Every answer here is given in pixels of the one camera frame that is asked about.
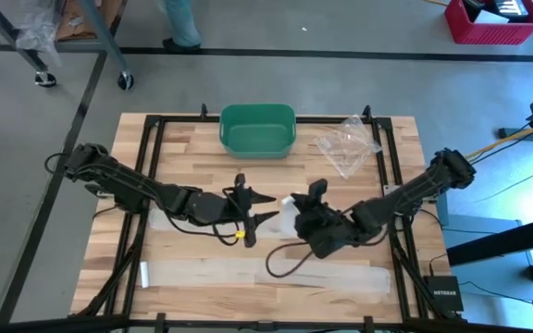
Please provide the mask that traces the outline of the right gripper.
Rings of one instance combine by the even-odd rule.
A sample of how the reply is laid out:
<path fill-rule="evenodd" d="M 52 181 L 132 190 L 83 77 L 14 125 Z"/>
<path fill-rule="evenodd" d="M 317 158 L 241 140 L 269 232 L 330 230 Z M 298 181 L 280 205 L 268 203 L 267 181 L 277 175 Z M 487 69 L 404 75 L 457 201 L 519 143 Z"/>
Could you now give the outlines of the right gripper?
<path fill-rule="evenodd" d="M 294 221 L 297 236 L 319 259 L 357 239 L 354 224 L 340 210 L 334 210 L 322 201 L 327 188 L 328 182 L 319 179 L 309 186 L 307 194 L 291 194 L 293 205 L 299 212 Z"/>

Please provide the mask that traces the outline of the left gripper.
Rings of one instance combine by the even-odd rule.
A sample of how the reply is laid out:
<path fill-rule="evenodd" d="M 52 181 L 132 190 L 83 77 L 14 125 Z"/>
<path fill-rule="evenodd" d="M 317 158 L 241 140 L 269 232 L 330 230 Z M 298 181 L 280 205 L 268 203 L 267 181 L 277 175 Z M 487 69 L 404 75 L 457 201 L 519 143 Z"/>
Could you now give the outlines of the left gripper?
<path fill-rule="evenodd" d="M 222 194 L 223 196 L 219 197 L 210 193 L 210 198 L 205 200 L 208 201 L 206 207 L 208 217 L 204 218 L 204 222 L 211 226 L 213 236 L 222 244 L 233 246 L 239 240 L 243 240 L 246 248 L 254 247 L 255 228 L 279 212 L 272 211 L 253 215 L 252 207 L 255 204 L 275 202 L 277 198 L 260 194 L 248 187 L 243 173 L 239 173 L 234 179 L 233 186 L 224 188 Z M 227 223 L 233 223 L 236 231 L 242 232 L 242 236 L 236 233 L 226 236 L 217 229 L 218 225 Z"/>

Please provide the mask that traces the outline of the white gauze bandage roll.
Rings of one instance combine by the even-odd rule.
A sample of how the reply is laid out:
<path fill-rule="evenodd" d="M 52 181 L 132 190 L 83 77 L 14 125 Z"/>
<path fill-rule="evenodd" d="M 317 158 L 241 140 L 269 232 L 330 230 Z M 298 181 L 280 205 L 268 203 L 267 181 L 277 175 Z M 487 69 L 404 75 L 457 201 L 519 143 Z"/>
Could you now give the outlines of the white gauze bandage roll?
<path fill-rule="evenodd" d="M 280 212 L 265 222 L 261 223 L 256 229 L 258 239 L 296 239 L 297 232 L 294 228 L 295 217 L 299 214 L 293 205 L 293 199 L 288 196 L 282 199 L 278 206 Z M 213 233 L 213 229 L 208 227 L 197 227 L 188 221 L 172 218 L 177 227 L 185 231 Z M 168 221 L 165 213 L 153 205 L 149 212 L 148 225 L 153 230 L 177 231 L 177 229 Z"/>

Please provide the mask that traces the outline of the long clear plastic bag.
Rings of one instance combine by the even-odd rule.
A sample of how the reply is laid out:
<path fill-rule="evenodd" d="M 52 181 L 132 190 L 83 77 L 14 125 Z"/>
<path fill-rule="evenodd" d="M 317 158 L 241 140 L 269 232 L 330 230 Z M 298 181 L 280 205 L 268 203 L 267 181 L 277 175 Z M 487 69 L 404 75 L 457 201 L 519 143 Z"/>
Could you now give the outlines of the long clear plastic bag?
<path fill-rule="evenodd" d="M 390 272 L 381 267 L 308 260 L 286 277 L 267 273 L 262 259 L 186 259 L 140 263 L 148 287 L 275 284 L 347 292 L 390 292 Z"/>

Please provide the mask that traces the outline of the green plastic basket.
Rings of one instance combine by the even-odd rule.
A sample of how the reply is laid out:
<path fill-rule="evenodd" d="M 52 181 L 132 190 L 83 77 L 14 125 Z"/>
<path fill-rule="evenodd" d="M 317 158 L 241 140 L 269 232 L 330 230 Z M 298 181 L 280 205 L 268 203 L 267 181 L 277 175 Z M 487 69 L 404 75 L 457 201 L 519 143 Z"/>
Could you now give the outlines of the green plastic basket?
<path fill-rule="evenodd" d="M 282 159 L 296 140 L 296 115 L 285 104 L 228 105 L 219 117 L 219 139 L 236 159 Z"/>

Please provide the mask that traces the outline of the person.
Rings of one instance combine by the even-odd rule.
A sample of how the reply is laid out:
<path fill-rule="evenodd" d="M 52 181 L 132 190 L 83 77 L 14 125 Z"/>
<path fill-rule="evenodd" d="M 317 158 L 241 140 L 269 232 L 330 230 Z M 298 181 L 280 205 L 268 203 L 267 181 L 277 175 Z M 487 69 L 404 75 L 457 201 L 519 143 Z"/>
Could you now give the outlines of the person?
<path fill-rule="evenodd" d="M 163 47 L 174 54 L 189 54 L 201 48 L 201 36 L 196 28 L 190 0 L 159 0 L 166 11 L 170 37 Z"/>

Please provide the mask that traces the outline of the grey metal wheeled cart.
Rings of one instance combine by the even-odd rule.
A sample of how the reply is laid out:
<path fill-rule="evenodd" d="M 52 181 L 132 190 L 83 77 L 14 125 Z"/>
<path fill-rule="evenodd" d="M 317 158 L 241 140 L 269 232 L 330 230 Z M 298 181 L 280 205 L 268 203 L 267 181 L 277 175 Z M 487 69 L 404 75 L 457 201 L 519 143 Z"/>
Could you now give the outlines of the grey metal wheeled cart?
<path fill-rule="evenodd" d="M 14 0 L 14 3 L 18 6 L 19 10 L 19 0 Z M 95 39 L 65 42 L 58 42 L 56 40 L 56 50 L 59 54 L 84 52 L 104 53 L 110 56 L 119 67 L 118 87 L 123 91 L 129 91 L 134 85 L 134 78 L 130 67 L 115 40 L 116 30 L 126 4 L 127 0 L 123 0 L 122 8 L 119 10 L 118 16 L 115 18 L 111 27 L 108 28 L 94 8 L 93 3 L 89 3 L 88 0 L 81 0 L 81 7 L 85 11 L 86 18 L 94 25 L 97 37 Z M 34 70 L 34 83 L 36 85 L 43 88 L 56 86 L 55 75 L 50 72 L 49 66 L 40 57 L 40 54 L 43 52 L 17 48 L 16 39 L 18 35 L 18 24 L 13 24 L 0 10 L 0 37 L 3 39 L 3 42 L 0 44 L 0 51 L 17 53 Z"/>

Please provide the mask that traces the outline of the red plastic crate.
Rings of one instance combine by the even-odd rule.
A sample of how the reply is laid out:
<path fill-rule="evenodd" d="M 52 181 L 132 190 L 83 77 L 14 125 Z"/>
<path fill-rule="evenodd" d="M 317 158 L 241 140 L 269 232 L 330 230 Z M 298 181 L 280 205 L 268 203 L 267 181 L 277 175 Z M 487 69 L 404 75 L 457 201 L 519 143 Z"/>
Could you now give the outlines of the red plastic crate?
<path fill-rule="evenodd" d="M 463 0 L 451 0 L 444 10 L 452 39 L 459 44 L 519 45 L 533 34 L 533 0 L 522 0 L 528 19 L 521 23 L 475 23 Z"/>

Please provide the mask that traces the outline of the brown cardboard box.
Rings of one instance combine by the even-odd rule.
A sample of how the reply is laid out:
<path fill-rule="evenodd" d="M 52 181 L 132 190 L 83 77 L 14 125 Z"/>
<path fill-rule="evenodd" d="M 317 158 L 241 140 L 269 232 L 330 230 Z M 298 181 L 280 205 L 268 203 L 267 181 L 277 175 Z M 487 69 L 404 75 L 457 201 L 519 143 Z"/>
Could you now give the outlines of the brown cardboard box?
<path fill-rule="evenodd" d="M 97 13 L 108 28 L 111 27 L 123 0 L 88 0 L 93 3 Z M 65 0 L 62 6 L 61 23 L 57 30 L 56 40 L 65 42 L 71 40 L 88 40 L 97 37 L 94 25 L 86 18 L 81 7 L 81 0 Z"/>

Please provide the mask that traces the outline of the black electronic device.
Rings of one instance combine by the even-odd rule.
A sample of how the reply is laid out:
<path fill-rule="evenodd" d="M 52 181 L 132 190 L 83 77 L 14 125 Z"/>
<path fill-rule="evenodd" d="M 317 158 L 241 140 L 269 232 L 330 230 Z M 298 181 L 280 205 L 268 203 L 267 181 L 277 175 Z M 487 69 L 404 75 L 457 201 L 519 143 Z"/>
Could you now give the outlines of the black electronic device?
<path fill-rule="evenodd" d="M 529 18 L 521 0 L 462 0 L 462 4 L 473 23 L 523 23 Z"/>

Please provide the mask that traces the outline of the crumpled clear plastic wrap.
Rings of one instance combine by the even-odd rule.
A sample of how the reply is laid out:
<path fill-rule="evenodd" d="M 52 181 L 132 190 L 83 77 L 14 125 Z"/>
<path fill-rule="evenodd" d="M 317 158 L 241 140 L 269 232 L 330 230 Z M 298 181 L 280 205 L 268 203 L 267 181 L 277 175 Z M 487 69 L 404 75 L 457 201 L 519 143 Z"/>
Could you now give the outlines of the crumpled clear plastic wrap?
<path fill-rule="evenodd" d="M 19 35 L 16 47 L 44 52 L 57 67 L 62 66 L 56 50 L 56 35 L 60 26 L 60 9 L 64 0 L 19 0 Z"/>

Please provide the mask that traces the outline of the black Netgear network switch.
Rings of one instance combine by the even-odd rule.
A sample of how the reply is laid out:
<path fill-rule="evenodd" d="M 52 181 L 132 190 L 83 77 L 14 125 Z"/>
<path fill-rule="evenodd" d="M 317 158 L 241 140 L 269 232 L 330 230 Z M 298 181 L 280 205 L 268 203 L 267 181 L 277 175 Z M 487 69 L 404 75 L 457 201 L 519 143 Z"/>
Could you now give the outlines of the black Netgear network switch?
<path fill-rule="evenodd" d="M 451 312 L 462 312 L 464 310 L 457 277 L 425 276 L 424 280 L 434 300 L 442 310 Z"/>

